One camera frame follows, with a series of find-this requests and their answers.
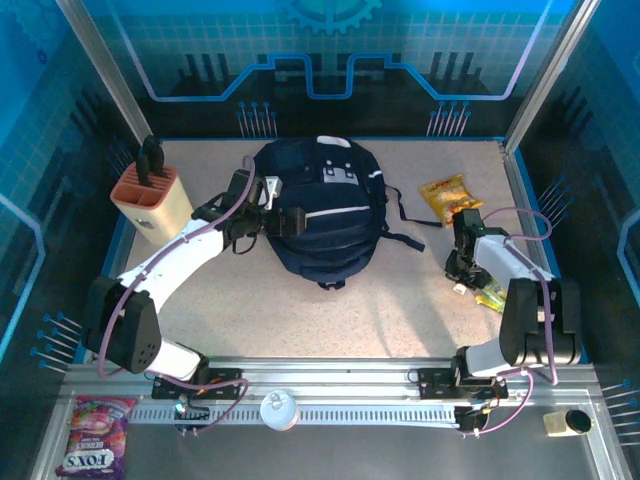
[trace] metal frame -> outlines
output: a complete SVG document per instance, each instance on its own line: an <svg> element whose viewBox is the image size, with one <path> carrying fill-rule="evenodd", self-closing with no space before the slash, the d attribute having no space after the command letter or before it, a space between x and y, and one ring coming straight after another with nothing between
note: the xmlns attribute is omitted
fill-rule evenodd
<svg viewBox="0 0 640 480"><path fill-rule="evenodd" d="M540 107L544 103L547 95L551 91L558 76L567 65L569 57L573 53L582 34L589 25L591 17L596 8L600 4L600 0L583 0L571 14L571 21L566 26L564 35L557 43L557 47L553 56L549 60L546 69L540 74L536 85L529 90L522 105L520 106L516 116L507 131L505 149L508 153L514 153L520 142L524 138L525 133L531 126Z"/></svg>
<svg viewBox="0 0 640 480"><path fill-rule="evenodd" d="M82 0L56 0L120 113L140 144L151 128Z"/></svg>
<svg viewBox="0 0 640 480"><path fill-rule="evenodd" d="M418 387L410 381L415 368L446 368L449 360L434 359L298 359L286 358L220 358L212 367L239 367L251 382L251 390L243 405L257 408L262 398L277 388L291 393L301 407L396 407L405 411L425 407L469 405L468 401L420 400ZM589 365L559 369L560 383L552 387L538 383L529 405L573 406L584 410L594 421L587 441L598 476L601 479L631 479L620 444L615 436L602 391L593 368ZM510 397L501 404L513 407L527 389L524 377L509 379ZM74 365L65 376L57 404L49 422L31 478L56 478L52 472L63 455L68 435L68 423L77 395L118 395L137 397L135 409L145 409L170 401L151 400L151 381L140 375L124 373L101 380L95 365ZM218 406L229 402L219 402ZM166 419L145 418L134 423L166 424ZM517 423L506 428L517 428Z"/></svg>

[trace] backpack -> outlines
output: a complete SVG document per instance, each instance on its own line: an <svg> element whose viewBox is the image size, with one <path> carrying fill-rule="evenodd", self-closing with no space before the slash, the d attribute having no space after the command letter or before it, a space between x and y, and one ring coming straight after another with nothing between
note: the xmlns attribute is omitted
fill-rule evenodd
<svg viewBox="0 0 640 480"><path fill-rule="evenodd" d="M327 136L281 139L265 145L254 160L257 173L282 180L272 211L299 207L306 213L302 234L267 234L291 273L325 290L338 290L367 266L380 237L424 251L420 242L389 232L384 176L371 152L354 141ZM398 195L400 218L409 220L400 203L402 194L389 188ZM439 222L410 221L442 227Z"/></svg>

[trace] gear logo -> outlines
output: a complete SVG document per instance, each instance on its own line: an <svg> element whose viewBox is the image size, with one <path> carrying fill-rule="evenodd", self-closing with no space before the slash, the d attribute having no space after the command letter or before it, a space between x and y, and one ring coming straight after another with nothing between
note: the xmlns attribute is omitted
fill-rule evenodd
<svg viewBox="0 0 640 480"><path fill-rule="evenodd" d="M336 31L347 33L347 27L359 28L371 19L371 11L382 6L381 0L281 0L290 20L300 28L311 27L313 33Z"/></svg>
<svg viewBox="0 0 640 480"><path fill-rule="evenodd" d="M12 13L24 33L39 47L58 33L60 10L54 0L0 0L0 13Z"/></svg>

